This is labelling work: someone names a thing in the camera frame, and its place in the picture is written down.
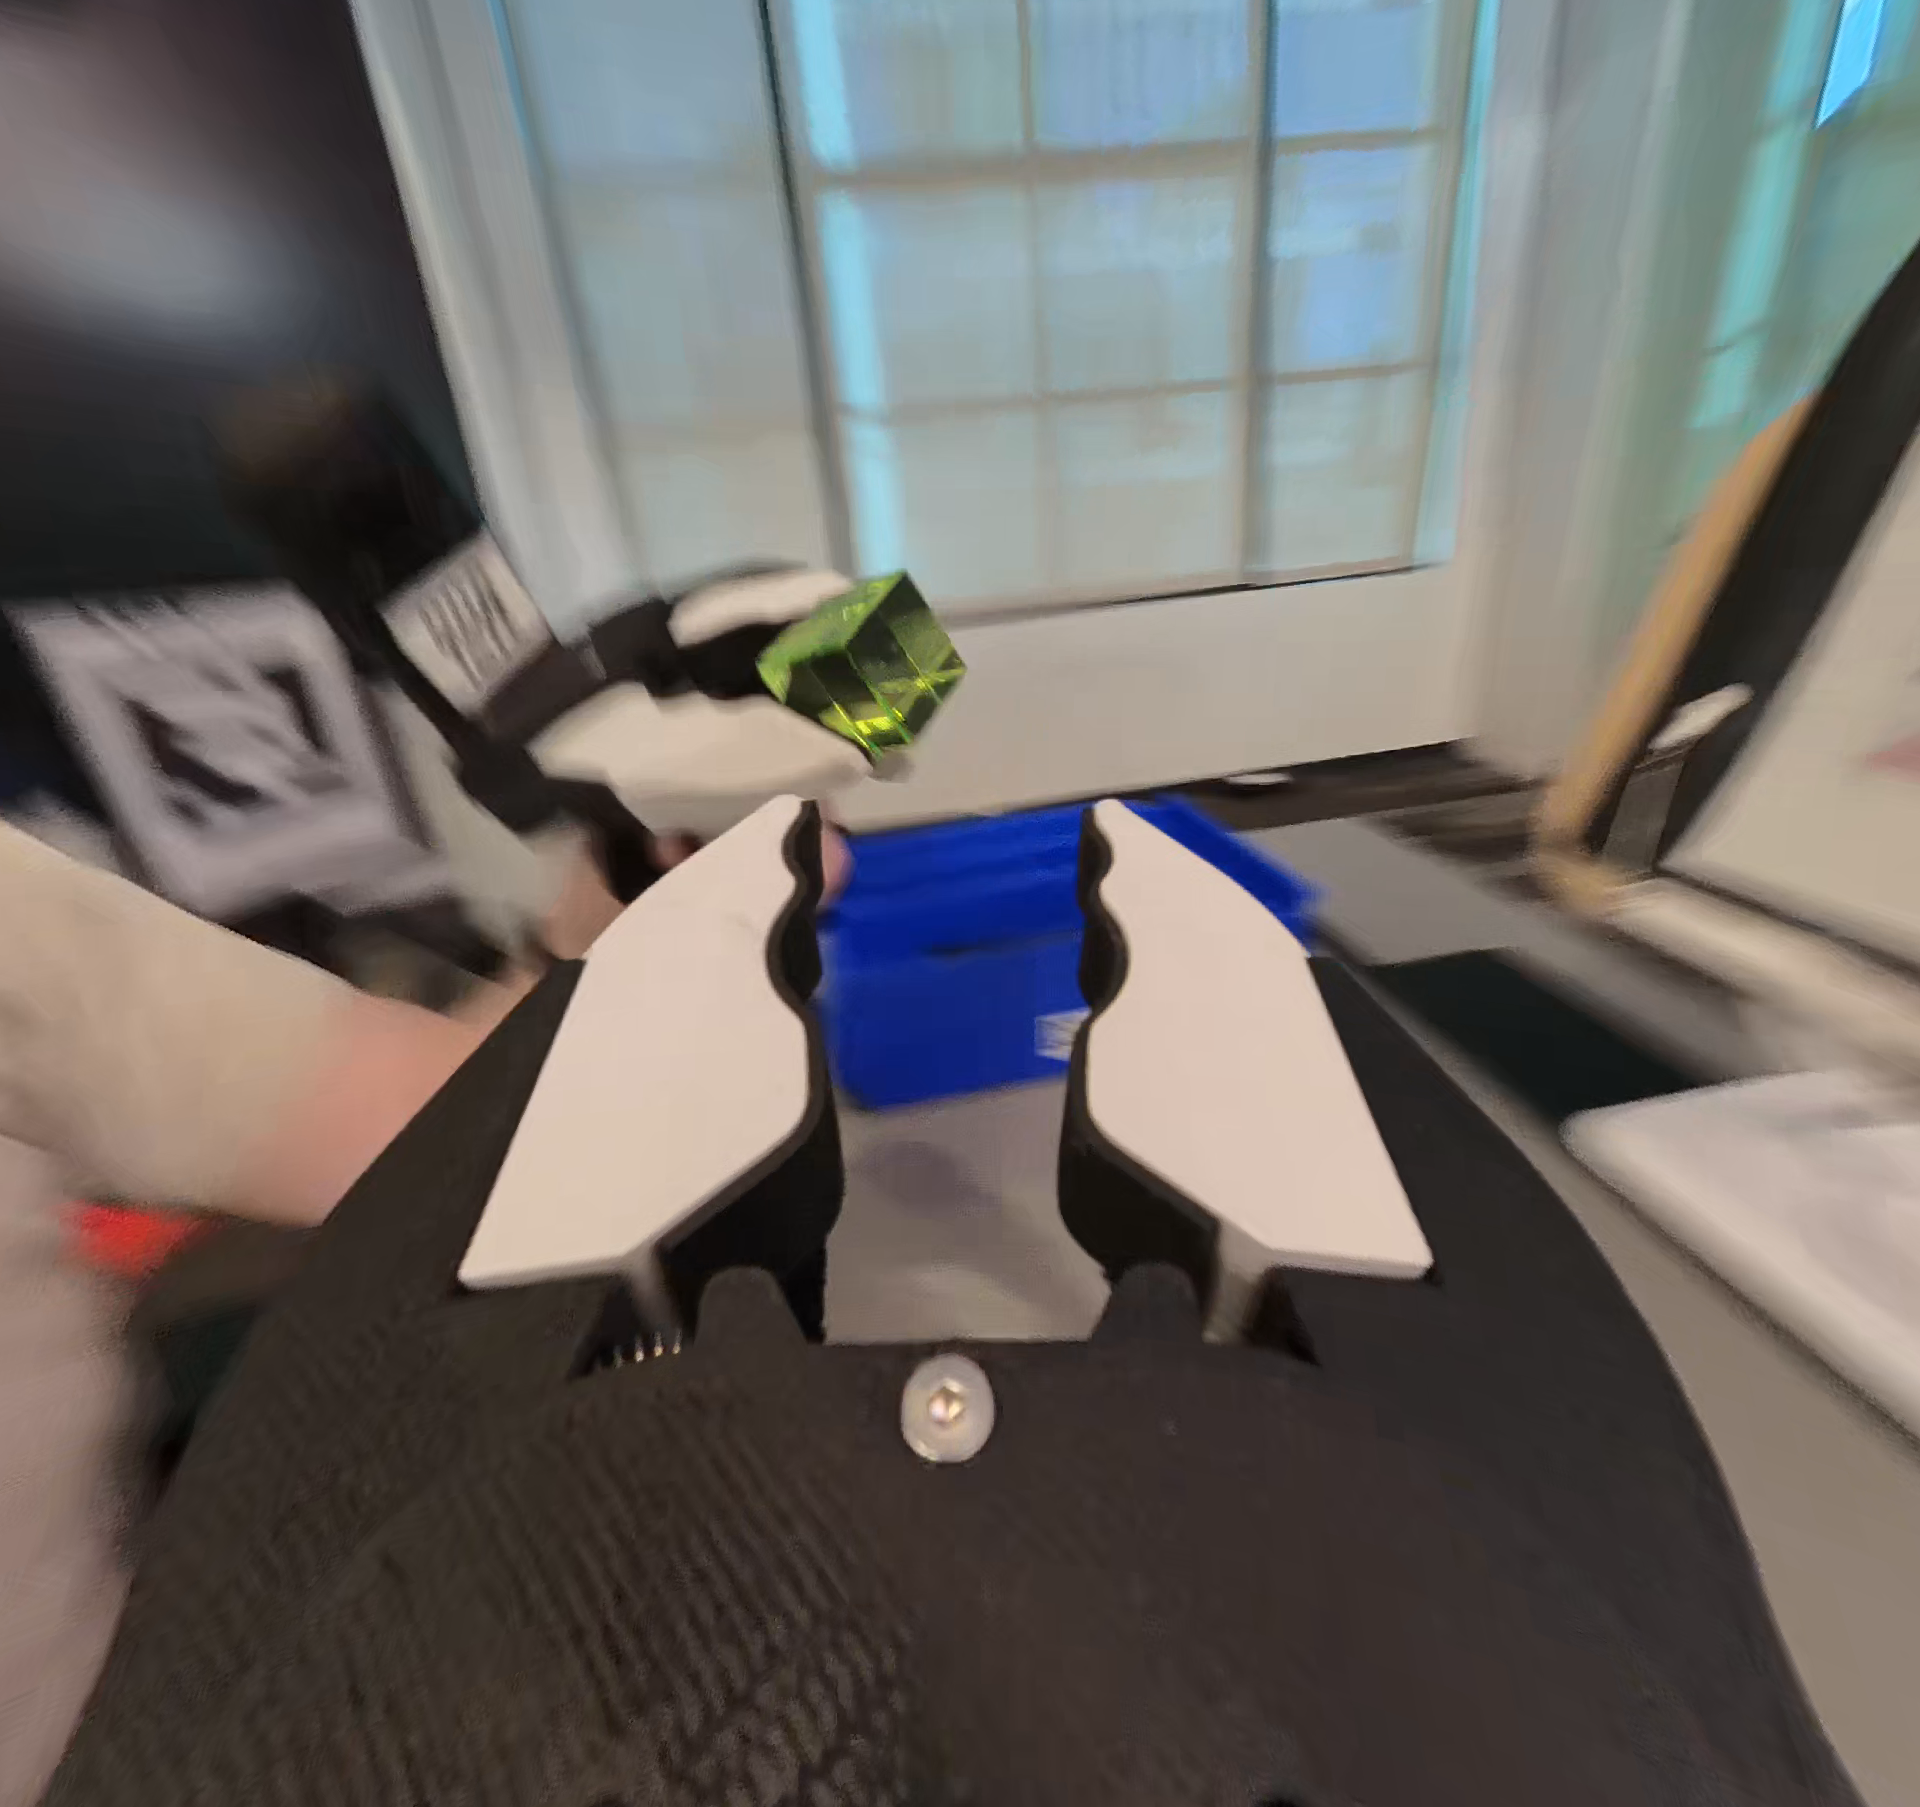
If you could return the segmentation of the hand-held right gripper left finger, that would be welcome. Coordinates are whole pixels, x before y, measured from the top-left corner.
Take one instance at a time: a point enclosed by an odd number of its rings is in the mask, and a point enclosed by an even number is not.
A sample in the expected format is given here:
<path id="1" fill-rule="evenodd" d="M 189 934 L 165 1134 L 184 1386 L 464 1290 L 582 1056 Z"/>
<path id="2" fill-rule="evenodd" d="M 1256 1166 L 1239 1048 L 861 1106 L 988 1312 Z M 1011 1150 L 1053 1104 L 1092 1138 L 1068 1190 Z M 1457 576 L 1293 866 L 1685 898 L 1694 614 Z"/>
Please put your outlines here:
<path id="1" fill-rule="evenodd" d="M 605 1276 L 675 1342 L 770 1276 L 823 1330 L 841 1142 L 813 1012 L 821 816 L 779 796 L 649 886 L 580 962 L 458 1282 Z"/>

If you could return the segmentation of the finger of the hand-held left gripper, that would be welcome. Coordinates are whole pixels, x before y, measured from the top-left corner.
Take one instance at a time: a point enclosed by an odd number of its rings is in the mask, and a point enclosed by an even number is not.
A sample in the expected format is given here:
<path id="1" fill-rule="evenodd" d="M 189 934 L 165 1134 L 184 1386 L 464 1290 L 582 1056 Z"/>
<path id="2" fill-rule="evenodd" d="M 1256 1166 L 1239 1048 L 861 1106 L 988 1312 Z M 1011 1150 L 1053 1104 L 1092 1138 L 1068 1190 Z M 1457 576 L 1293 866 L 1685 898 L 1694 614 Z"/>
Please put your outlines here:
<path id="1" fill-rule="evenodd" d="M 653 698 L 607 686 L 537 736 L 552 780 L 607 786 L 652 832 L 712 836 L 766 802 L 796 796 L 831 802 L 873 776 L 857 746 L 767 698 Z"/>
<path id="2" fill-rule="evenodd" d="M 831 570 L 721 572 L 680 594 L 668 610 L 666 628 L 675 648 L 689 652 L 758 626 L 779 632 L 847 592 L 851 578 Z"/>

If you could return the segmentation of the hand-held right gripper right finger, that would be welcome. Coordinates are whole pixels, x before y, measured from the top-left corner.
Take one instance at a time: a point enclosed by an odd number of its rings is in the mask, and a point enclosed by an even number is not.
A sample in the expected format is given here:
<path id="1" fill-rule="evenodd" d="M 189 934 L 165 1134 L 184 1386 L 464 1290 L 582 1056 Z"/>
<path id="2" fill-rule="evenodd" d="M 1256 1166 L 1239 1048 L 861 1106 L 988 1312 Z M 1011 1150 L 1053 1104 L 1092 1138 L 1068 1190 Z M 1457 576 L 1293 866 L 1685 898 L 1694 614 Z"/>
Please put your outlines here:
<path id="1" fill-rule="evenodd" d="M 1072 1244 L 1112 1290 L 1174 1270 L 1206 1338 L 1248 1346 L 1311 1344 L 1303 1276 L 1426 1278 L 1433 1252 L 1300 938 L 1139 808 L 1092 804 L 1077 840 Z"/>

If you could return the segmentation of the green transparent cube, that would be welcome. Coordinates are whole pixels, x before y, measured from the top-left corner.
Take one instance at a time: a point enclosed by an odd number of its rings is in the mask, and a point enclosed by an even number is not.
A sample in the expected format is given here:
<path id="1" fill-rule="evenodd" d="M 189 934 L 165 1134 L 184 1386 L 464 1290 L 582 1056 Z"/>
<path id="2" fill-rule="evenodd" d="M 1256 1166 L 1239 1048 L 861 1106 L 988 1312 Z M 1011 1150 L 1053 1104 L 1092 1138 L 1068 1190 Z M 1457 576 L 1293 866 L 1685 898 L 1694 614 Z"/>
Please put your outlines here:
<path id="1" fill-rule="evenodd" d="M 785 626 L 755 672 L 773 702 L 883 772 L 914 748 L 968 668 L 912 576 L 889 572 Z"/>

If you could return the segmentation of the person's left forearm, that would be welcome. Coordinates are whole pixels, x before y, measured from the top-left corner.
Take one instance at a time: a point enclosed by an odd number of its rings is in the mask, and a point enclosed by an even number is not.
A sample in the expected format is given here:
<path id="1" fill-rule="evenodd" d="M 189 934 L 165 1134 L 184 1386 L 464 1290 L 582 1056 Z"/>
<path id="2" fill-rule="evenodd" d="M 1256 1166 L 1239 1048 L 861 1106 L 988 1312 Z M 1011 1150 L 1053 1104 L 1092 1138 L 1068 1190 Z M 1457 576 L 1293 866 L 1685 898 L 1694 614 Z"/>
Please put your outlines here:
<path id="1" fill-rule="evenodd" d="M 1 830 L 3 1236 L 118 1196 L 322 1222 L 543 976 L 371 996 Z"/>

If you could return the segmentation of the white desk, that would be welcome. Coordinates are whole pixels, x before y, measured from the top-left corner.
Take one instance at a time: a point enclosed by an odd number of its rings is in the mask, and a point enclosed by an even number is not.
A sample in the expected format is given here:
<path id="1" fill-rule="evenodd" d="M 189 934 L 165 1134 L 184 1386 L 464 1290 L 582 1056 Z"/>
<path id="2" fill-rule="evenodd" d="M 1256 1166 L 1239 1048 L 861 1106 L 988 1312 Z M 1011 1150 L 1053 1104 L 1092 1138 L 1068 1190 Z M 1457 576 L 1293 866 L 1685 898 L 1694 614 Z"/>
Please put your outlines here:
<path id="1" fill-rule="evenodd" d="M 1593 1108 L 1568 1152 L 1917 1434 L 1915 1092 L 1847 1072 Z"/>

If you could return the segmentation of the black and white tag board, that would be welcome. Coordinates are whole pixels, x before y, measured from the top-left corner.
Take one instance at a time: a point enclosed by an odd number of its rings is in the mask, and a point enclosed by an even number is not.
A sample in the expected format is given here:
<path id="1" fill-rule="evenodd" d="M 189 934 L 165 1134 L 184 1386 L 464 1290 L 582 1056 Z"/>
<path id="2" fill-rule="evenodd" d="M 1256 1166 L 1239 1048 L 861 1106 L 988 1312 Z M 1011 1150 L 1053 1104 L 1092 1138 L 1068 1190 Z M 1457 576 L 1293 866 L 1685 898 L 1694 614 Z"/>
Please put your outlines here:
<path id="1" fill-rule="evenodd" d="M 438 860 L 345 648 L 292 586 L 5 610 L 140 878 L 237 920 L 402 906 Z"/>

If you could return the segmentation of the blue plastic bin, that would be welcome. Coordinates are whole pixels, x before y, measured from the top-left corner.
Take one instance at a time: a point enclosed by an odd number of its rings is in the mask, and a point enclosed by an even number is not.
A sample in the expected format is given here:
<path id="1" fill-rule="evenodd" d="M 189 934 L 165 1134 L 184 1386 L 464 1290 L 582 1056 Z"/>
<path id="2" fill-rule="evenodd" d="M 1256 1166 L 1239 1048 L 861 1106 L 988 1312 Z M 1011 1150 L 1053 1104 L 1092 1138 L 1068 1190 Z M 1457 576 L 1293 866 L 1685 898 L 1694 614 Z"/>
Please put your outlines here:
<path id="1" fill-rule="evenodd" d="M 1308 884 L 1184 800 L 1126 806 L 1107 890 L 1126 978 L 1105 1006 L 1079 974 L 1085 806 L 851 838 L 821 1006 L 849 1100 L 889 1110 L 1061 1074 L 1085 1022 L 1087 1104 L 1121 1124 L 1157 1076 L 1175 1098 L 1278 1078 L 1253 1090 L 1265 1106 L 1331 1066 Z"/>

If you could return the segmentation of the white framed window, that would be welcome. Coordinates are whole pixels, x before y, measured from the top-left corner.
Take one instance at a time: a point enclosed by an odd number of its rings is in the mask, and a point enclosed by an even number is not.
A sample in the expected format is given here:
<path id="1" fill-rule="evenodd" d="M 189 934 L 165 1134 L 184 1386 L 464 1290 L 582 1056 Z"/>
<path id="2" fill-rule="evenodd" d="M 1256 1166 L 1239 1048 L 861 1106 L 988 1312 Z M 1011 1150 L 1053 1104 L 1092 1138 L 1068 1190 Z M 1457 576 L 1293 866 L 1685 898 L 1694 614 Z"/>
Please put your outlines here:
<path id="1" fill-rule="evenodd" d="M 488 0 L 619 550 L 1403 572 L 1490 0 Z"/>

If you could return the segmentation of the red object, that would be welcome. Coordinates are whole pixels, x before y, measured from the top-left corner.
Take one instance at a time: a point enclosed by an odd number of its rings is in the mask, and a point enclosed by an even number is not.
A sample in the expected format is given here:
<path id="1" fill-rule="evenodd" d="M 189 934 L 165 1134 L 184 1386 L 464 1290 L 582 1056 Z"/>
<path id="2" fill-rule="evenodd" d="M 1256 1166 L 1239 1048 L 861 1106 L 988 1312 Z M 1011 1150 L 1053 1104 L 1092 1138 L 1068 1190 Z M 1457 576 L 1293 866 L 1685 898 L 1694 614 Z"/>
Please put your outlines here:
<path id="1" fill-rule="evenodd" d="M 107 1202 L 68 1202 L 60 1238 L 69 1258 L 119 1282 L 142 1284 L 208 1232 L 192 1214 Z"/>

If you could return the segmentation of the dark screen panel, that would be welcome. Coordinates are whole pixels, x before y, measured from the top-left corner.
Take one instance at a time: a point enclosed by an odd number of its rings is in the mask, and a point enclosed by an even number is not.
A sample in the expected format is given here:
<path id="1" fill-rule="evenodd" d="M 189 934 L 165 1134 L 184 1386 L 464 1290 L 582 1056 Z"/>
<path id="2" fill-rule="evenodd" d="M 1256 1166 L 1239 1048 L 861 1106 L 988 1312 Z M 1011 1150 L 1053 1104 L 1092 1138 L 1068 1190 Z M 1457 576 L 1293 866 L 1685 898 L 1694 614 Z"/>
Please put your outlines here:
<path id="1" fill-rule="evenodd" d="M 3 600 L 271 570 L 216 432 L 386 396 L 472 502 L 349 0 L 1 2 Z"/>

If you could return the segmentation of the wooden board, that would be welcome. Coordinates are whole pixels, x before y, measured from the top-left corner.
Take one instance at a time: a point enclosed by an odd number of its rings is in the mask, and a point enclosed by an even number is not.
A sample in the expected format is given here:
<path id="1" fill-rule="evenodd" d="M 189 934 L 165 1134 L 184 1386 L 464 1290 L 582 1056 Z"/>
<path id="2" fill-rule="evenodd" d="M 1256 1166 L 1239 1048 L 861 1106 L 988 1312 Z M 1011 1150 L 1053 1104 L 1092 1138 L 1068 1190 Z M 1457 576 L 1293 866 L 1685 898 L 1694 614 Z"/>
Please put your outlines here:
<path id="1" fill-rule="evenodd" d="M 1636 884 L 1636 876 L 1587 854 L 1585 836 L 1610 790 L 1638 762 L 1812 408 L 1813 398 L 1787 406 L 1718 478 L 1646 596 L 1595 712 L 1534 812 L 1529 876 L 1551 906 L 1571 916 L 1602 922 Z"/>

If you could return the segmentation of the black leaning panel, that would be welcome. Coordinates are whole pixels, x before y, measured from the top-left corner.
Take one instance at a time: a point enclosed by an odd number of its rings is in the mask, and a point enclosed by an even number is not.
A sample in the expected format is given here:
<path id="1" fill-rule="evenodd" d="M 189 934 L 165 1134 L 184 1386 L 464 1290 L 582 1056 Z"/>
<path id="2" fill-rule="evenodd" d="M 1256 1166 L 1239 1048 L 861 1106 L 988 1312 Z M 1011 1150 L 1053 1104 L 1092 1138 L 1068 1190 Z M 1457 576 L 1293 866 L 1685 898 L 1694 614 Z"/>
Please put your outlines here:
<path id="1" fill-rule="evenodd" d="M 1694 744 L 1648 870 L 1731 772 L 1784 690 L 1863 542 L 1917 428 L 1917 252 L 1883 282 L 1816 388 L 1776 472 L 1762 482 L 1739 544 L 1658 702 L 1660 716 L 1722 688 L 1747 700 Z"/>

